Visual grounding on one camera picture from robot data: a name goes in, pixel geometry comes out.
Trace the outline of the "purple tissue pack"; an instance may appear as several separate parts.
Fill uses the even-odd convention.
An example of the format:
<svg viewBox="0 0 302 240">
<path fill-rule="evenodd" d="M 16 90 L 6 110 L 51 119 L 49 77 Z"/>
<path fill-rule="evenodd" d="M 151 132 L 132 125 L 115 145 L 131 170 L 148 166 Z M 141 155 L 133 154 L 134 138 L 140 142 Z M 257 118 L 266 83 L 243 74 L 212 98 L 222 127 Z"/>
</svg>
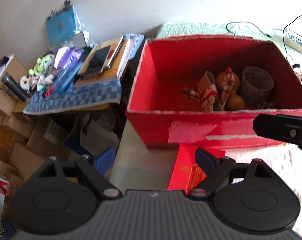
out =
<svg viewBox="0 0 302 240">
<path fill-rule="evenodd" d="M 75 50 L 75 48 L 70 48 L 68 46 L 59 48 L 55 56 L 54 68 L 65 69 L 68 65 L 76 63 L 80 59 L 82 53 L 82 49 Z"/>
</svg>

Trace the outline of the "white plush toy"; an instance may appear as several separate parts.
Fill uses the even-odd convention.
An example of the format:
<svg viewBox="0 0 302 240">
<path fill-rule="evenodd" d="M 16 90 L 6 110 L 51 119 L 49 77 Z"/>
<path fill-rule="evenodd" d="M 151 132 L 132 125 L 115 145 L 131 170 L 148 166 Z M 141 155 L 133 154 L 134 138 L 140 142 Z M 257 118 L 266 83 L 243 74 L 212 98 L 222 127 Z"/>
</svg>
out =
<svg viewBox="0 0 302 240">
<path fill-rule="evenodd" d="M 24 75 L 20 78 L 19 85 L 27 93 L 35 90 L 39 92 L 46 86 L 51 85 L 54 78 L 53 74 L 49 74 L 48 76 L 43 74 L 36 74 L 35 76 Z"/>
</svg>

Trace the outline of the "dark cylindrical flask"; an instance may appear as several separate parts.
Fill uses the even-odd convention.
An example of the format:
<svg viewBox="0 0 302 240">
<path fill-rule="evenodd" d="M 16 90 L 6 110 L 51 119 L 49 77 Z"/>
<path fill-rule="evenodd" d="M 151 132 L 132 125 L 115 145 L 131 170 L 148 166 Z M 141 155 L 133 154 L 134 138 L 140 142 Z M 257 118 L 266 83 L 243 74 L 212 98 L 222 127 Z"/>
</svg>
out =
<svg viewBox="0 0 302 240">
<path fill-rule="evenodd" d="M 3 75 L 1 82 L 9 88 L 22 102 L 27 101 L 28 93 L 7 73 Z"/>
</svg>

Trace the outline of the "green frog plush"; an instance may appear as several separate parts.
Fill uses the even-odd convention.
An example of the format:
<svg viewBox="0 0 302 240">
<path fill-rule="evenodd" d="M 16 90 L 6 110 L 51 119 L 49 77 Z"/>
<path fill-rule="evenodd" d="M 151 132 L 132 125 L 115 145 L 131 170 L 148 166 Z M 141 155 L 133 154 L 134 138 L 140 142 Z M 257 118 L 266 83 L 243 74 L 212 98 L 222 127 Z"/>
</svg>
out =
<svg viewBox="0 0 302 240">
<path fill-rule="evenodd" d="M 37 62 L 35 66 L 28 70 L 28 74 L 30 76 L 35 76 L 37 74 L 46 74 L 51 67 L 54 66 L 55 62 L 55 55 L 54 54 L 47 54 L 42 58 L 37 58 Z"/>
</svg>

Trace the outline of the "large red cardboard box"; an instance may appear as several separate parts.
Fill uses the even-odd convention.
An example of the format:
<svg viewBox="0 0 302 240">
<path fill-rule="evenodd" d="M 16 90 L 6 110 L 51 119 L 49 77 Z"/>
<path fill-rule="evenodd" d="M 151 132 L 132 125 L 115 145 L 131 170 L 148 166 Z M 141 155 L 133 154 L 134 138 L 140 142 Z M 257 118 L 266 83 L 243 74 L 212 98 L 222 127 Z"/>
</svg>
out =
<svg viewBox="0 0 302 240">
<path fill-rule="evenodd" d="M 261 113 L 302 116 L 302 83 L 271 41 L 227 35 L 148 39 L 126 116 L 149 149 L 272 145 Z"/>
</svg>

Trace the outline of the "black tablet device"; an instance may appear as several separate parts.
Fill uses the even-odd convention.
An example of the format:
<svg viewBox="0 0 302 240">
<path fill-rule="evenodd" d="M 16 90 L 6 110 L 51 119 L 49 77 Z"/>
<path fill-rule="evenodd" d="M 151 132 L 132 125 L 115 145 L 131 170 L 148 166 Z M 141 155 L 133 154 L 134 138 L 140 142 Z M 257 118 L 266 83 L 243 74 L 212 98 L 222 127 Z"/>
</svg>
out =
<svg viewBox="0 0 302 240">
<path fill-rule="evenodd" d="M 98 49 L 92 59 L 89 62 L 89 66 L 85 72 L 85 75 L 102 74 L 104 63 L 108 57 L 111 46 Z"/>
</svg>

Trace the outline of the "white power strip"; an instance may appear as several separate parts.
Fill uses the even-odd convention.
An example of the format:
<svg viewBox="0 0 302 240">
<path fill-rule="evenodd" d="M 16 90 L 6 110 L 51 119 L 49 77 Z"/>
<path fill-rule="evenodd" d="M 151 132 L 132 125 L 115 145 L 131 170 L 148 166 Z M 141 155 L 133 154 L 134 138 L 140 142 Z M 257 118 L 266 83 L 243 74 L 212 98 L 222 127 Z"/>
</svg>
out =
<svg viewBox="0 0 302 240">
<path fill-rule="evenodd" d="M 284 44 L 302 53 L 302 36 L 288 28 L 284 30 Z"/>
</svg>

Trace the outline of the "stack of books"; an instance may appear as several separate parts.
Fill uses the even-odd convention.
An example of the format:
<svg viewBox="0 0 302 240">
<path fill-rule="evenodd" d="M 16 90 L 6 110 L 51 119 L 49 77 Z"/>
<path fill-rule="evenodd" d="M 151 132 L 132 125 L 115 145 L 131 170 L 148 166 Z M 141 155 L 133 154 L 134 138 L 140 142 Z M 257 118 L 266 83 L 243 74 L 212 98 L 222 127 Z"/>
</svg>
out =
<svg viewBox="0 0 302 240">
<path fill-rule="evenodd" d="M 78 71 L 74 87 L 119 80 L 127 66 L 134 38 L 119 36 L 96 44 Z"/>
</svg>

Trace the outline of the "small red gift box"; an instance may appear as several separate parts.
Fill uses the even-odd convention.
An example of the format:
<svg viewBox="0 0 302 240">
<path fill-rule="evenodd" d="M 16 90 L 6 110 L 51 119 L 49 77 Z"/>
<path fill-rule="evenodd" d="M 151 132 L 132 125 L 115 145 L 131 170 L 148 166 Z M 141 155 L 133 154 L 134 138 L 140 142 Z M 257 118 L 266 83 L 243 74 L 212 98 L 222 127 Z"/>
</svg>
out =
<svg viewBox="0 0 302 240">
<path fill-rule="evenodd" d="M 192 188 L 207 177 L 195 162 L 195 151 L 197 148 L 203 148 L 217 158 L 225 156 L 224 150 L 207 147 L 203 144 L 180 144 L 167 187 L 168 190 L 182 190 L 188 194 Z"/>
</svg>

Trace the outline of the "brown packing tape roll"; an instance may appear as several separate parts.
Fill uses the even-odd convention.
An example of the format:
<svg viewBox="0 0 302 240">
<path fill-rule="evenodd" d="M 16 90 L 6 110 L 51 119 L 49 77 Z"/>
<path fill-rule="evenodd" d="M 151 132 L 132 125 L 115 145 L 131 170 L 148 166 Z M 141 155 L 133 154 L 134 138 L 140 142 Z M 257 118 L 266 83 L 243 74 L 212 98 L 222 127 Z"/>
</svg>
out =
<svg viewBox="0 0 302 240">
<path fill-rule="evenodd" d="M 256 66 L 243 70 L 241 89 L 247 107 L 255 108 L 258 103 L 266 101 L 273 88 L 274 80 L 266 70 Z"/>
</svg>

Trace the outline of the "red white paper ornament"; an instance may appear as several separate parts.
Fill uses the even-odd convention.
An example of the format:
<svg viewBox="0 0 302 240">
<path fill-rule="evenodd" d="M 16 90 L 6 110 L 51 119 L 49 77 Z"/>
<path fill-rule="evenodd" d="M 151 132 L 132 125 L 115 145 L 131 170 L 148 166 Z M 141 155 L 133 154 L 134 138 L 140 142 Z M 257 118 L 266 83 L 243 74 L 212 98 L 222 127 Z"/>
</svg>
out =
<svg viewBox="0 0 302 240">
<path fill-rule="evenodd" d="M 227 68 L 221 83 L 221 102 L 223 107 L 226 105 L 228 98 L 231 95 L 234 84 L 235 78 L 233 72 L 231 68 Z"/>
</svg>

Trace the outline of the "blue pencil case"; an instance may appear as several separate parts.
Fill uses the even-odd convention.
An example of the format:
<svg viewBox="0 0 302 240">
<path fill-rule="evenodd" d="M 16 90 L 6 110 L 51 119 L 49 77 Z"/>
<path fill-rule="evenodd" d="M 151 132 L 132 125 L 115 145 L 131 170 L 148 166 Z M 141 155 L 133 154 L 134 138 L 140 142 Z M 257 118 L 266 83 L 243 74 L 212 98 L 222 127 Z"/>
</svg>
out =
<svg viewBox="0 0 302 240">
<path fill-rule="evenodd" d="M 53 83 L 53 91 L 55 93 L 63 93 L 65 92 L 69 85 L 74 80 L 78 71 L 82 67 L 82 61 L 77 63 L 72 63 L 68 65 L 57 77 L 55 82 Z"/>
</svg>

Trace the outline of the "green bear bedsheet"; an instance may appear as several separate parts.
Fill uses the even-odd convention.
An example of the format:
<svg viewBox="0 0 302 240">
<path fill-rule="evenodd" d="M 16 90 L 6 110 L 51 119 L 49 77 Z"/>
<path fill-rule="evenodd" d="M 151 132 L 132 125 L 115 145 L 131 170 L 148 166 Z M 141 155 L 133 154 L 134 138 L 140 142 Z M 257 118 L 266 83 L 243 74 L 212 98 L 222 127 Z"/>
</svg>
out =
<svg viewBox="0 0 302 240">
<path fill-rule="evenodd" d="M 251 22 L 230 22 L 227 24 L 213 23 L 165 23 L 160 27 L 156 38 L 168 38 L 188 35 L 231 35 L 246 36 L 256 40 L 272 41 L 285 55 L 290 56 L 298 51 L 289 48 L 284 44 L 284 30 L 288 28 L 294 31 L 290 26 L 284 29 L 261 29 Z"/>
</svg>

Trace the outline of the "small black mirror stand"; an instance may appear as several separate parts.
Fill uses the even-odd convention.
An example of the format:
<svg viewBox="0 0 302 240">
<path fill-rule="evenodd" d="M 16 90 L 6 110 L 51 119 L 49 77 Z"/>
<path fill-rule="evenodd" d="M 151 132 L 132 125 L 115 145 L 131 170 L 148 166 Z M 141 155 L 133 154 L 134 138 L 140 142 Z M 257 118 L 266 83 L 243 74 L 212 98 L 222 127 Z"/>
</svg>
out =
<svg viewBox="0 0 302 240">
<path fill-rule="evenodd" d="M 79 33 L 73 35 L 72 42 L 73 42 L 73 47 L 76 51 L 86 47 L 86 40 L 85 40 L 84 33 L 80 31 Z"/>
</svg>

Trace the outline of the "blue checkered cloth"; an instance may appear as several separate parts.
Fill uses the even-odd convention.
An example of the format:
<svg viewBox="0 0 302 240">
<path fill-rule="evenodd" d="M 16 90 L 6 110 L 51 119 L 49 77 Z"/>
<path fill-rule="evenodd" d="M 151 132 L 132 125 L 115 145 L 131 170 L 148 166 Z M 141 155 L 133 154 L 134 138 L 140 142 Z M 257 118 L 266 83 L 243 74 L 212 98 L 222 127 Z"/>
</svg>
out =
<svg viewBox="0 0 302 240">
<path fill-rule="evenodd" d="M 129 60 L 131 60 L 135 57 L 137 50 L 141 46 L 144 36 L 138 34 L 127 34 L 123 37 L 135 39 L 129 58 Z M 84 63 L 85 59 L 88 57 L 93 48 L 94 47 L 83 48 L 83 53 L 77 62 L 82 61 L 82 63 Z M 63 70 L 64 69 L 55 69 L 50 73 L 55 76 L 53 83 Z M 77 73 L 68 89 L 63 93 L 55 93 L 53 91 L 53 83 L 46 86 L 39 92 L 35 90 L 22 112 L 26 115 L 46 115 L 87 109 L 110 103 L 120 103 L 122 94 L 120 79 L 75 88 L 74 84 L 78 78 L 79 76 Z"/>
</svg>

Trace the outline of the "orange wooden gourd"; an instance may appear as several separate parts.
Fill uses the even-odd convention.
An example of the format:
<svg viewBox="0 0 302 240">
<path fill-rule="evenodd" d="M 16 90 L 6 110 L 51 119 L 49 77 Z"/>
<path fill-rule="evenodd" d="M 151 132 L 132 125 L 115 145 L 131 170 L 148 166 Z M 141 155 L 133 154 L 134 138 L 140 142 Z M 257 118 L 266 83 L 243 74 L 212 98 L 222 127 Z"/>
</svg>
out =
<svg viewBox="0 0 302 240">
<path fill-rule="evenodd" d="M 240 111 L 245 109 L 244 99 L 237 94 L 240 89 L 239 77 L 231 68 L 227 68 L 217 76 L 216 86 L 224 109 L 228 111 Z"/>
</svg>

